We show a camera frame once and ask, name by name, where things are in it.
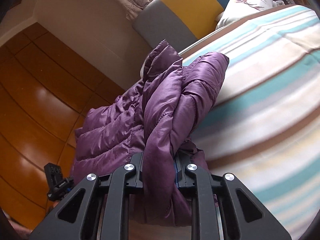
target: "bed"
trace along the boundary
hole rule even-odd
[[[230,58],[213,110],[192,134],[213,174],[233,172],[298,239],[320,208],[320,21],[294,5],[215,31],[183,50]]]

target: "pillowcase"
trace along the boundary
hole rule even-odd
[[[273,3],[273,7],[285,5],[284,1],[282,1],[282,0],[276,0],[276,1],[273,1],[272,3]]]
[[[216,30],[248,15],[273,8],[272,1],[273,0],[230,0],[217,24]]]
[[[219,22],[223,16],[224,11],[216,17],[216,21]]]

